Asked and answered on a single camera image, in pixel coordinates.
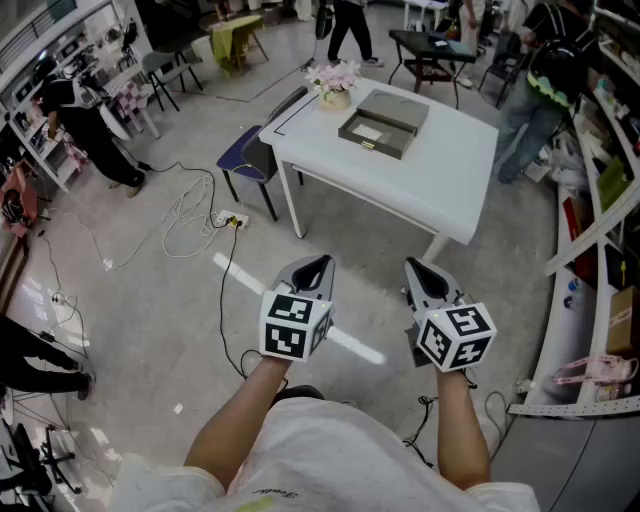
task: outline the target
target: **black folding table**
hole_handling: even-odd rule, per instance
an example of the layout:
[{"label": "black folding table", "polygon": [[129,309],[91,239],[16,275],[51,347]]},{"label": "black folding table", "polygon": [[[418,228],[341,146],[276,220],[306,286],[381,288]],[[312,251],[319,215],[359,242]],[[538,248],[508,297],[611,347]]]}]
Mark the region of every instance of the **black folding table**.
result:
[{"label": "black folding table", "polygon": [[[456,109],[458,108],[458,87],[456,78],[467,63],[476,61],[476,56],[464,44],[450,39],[444,39],[439,32],[413,32],[409,30],[389,30],[389,36],[396,42],[398,50],[398,65],[389,77],[389,84],[401,64],[416,77],[413,92],[418,92],[423,81],[453,82],[456,93]],[[446,41],[445,45],[436,46],[437,41]],[[400,47],[405,48],[415,59],[403,59]],[[439,61],[462,62],[456,73],[442,67]]]}]

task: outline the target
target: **green tablecloth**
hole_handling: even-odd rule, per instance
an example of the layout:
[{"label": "green tablecloth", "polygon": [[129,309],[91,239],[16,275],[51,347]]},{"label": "green tablecloth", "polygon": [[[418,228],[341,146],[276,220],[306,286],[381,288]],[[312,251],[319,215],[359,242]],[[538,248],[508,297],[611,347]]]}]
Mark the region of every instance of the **green tablecloth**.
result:
[{"label": "green tablecloth", "polygon": [[262,16],[255,14],[225,21],[221,26],[214,28],[211,34],[211,41],[213,43],[213,54],[220,67],[230,70],[232,68],[231,52],[233,51],[234,43],[241,47],[247,44],[251,33],[257,28],[262,28],[263,25]]}]

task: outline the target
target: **gray floor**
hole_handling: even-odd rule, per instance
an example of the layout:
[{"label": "gray floor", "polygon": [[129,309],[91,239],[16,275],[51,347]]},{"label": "gray floor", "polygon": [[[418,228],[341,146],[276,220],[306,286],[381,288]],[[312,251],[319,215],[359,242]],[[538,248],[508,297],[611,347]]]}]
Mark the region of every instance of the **gray floor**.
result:
[{"label": "gray floor", "polygon": [[[388,79],[396,56],[387,32],[401,26],[402,16],[401,9],[370,9],[374,51],[387,60],[387,66],[366,69],[365,76]],[[154,104],[151,112],[162,138],[155,141],[144,133],[131,144],[131,151],[156,168],[181,160],[186,166],[214,170],[218,157],[244,130],[261,123],[290,91],[304,83],[304,74],[295,71],[259,95],[309,57],[312,34],[311,24],[261,31],[259,37],[270,61],[265,63],[253,49],[248,58],[251,67],[242,77],[227,79],[217,71],[199,69],[206,82],[204,94],[176,93],[180,113],[172,109],[162,113]],[[328,40],[319,43],[319,58],[324,57],[327,47]],[[350,34],[341,57],[359,57]],[[479,61],[473,70],[476,83],[484,66]],[[394,84],[411,88],[411,78],[399,70]],[[196,90],[190,80],[187,87]],[[477,91],[462,89],[460,109],[495,126],[497,110],[493,104],[499,83],[490,78],[485,88],[487,101]],[[453,104],[451,84],[426,84],[421,94]],[[58,194],[55,206],[76,213],[90,226],[104,259],[117,265],[131,256],[149,227],[161,221],[174,201],[202,176],[200,172],[176,170],[149,174],[140,195],[127,199],[124,187],[107,190],[101,176],[86,172],[72,186],[75,201]],[[412,434],[424,411],[418,397],[435,396],[436,389],[431,368],[412,367],[403,332],[412,320],[399,288],[403,260],[422,255],[431,235],[342,191],[307,179],[305,208],[317,215],[309,223],[307,236],[299,240],[277,176],[268,185],[280,216],[277,223],[270,219],[255,184],[234,179],[244,203],[239,205],[222,176],[216,177],[215,209],[245,211],[251,218],[248,229],[238,236],[234,261],[268,285],[291,261],[313,254],[332,255],[337,263],[336,323],[385,358],[384,364],[374,364],[325,341],[308,364],[292,367],[291,385],[313,384],[329,399],[355,399],[364,411],[400,436]],[[186,200],[195,201],[197,196],[191,194]],[[200,214],[206,214],[207,207],[205,201]],[[472,374],[479,385],[472,393],[474,403],[491,447],[496,446],[498,434],[485,415],[485,397],[498,390],[511,400],[513,383],[529,375],[541,344],[551,286],[543,266],[555,249],[556,218],[555,195],[544,185],[523,179],[504,186],[492,179],[471,243],[466,247],[451,243],[437,259],[465,291],[486,304],[498,327],[486,361]],[[126,452],[158,463],[181,464],[198,429],[241,383],[222,350],[218,332],[222,269],[213,262],[216,253],[229,255],[233,233],[221,230],[208,249],[193,258],[170,258],[162,246],[170,222],[153,228],[131,261],[110,271],[96,255],[90,234],[75,218],[57,212],[47,226],[63,293],[74,296],[71,302],[77,297],[98,377],[88,402],[55,397],[88,457],[79,454],[75,467],[85,486],[82,496],[70,498],[76,510],[105,509],[111,487],[104,472],[115,476]],[[199,230],[198,223],[175,227],[166,237],[167,251],[189,254],[203,247],[207,240]],[[48,329],[64,320],[71,311],[52,304],[50,296],[56,288],[47,245],[34,238],[10,316],[34,330]],[[225,332],[236,361],[245,349],[257,347],[259,308],[257,295],[234,279],[227,281]],[[55,329],[59,339],[75,344],[76,349],[80,332],[77,316]],[[174,410],[178,404],[182,406],[179,414]],[[34,400],[29,407],[56,418],[45,399]],[[490,408],[502,424],[502,405],[495,396]],[[35,425],[21,419],[30,428]],[[436,425],[437,407],[418,441],[433,462]],[[42,430],[32,432],[42,435]]]}]

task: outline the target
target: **power strip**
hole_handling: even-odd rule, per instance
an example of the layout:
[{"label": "power strip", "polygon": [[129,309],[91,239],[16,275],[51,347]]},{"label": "power strip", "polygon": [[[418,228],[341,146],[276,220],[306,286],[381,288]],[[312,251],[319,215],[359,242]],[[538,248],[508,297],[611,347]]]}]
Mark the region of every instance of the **power strip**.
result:
[{"label": "power strip", "polygon": [[[231,217],[235,217],[237,220],[242,222],[242,226],[240,226],[238,229],[244,229],[249,225],[249,216],[248,215],[241,215],[239,213],[233,213],[230,212],[229,210],[222,210],[220,213],[218,213],[218,218],[216,219],[216,224],[218,226],[222,226],[224,223],[227,222],[227,219],[230,219]],[[229,222],[229,224],[227,224],[227,226],[229,226],[230,228],[235,228],[235,224]]]}]

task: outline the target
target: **blue jeans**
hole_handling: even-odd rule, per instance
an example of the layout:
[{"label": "blue jeans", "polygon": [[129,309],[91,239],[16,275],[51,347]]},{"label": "blue jeans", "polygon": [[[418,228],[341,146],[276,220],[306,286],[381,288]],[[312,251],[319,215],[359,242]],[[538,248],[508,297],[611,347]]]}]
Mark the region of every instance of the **blue jeans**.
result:
[{"label": "blue jeans", "polygon": [[500,133],[494,170],[497,170],[495,162],[509,149],[522,125],[528,123],[528,126],[511,156],[499,168],[498,180],[501,183],[513,182],[520,171],[533,162],[562,121],[564,112],[528,84],[526,72],[520,73],[513,91],[500,111]]}]

